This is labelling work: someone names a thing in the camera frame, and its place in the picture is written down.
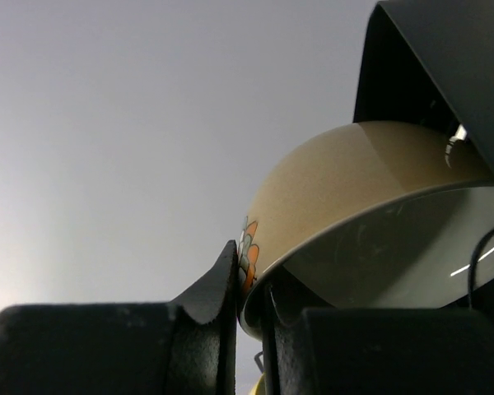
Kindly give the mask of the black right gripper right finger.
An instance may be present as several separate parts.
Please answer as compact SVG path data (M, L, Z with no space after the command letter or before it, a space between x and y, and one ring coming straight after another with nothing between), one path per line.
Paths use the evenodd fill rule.
M494 394L494 327L468 309L306 308L264 291L269 394Z

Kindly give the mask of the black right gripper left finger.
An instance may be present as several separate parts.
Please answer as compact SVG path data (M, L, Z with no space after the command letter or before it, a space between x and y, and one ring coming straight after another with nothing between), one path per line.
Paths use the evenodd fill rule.
M0 394L232 394L238 254L168 302L0 312Z

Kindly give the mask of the beige floral bowl back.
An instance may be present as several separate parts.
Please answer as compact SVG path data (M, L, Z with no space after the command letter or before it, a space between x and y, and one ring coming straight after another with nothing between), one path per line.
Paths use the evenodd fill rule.
M239 321L260 338L263 287L304 286L337 309L438 309L466 296L494 228L494 175L476 149L421 125L351 123L268 175L239 243Z

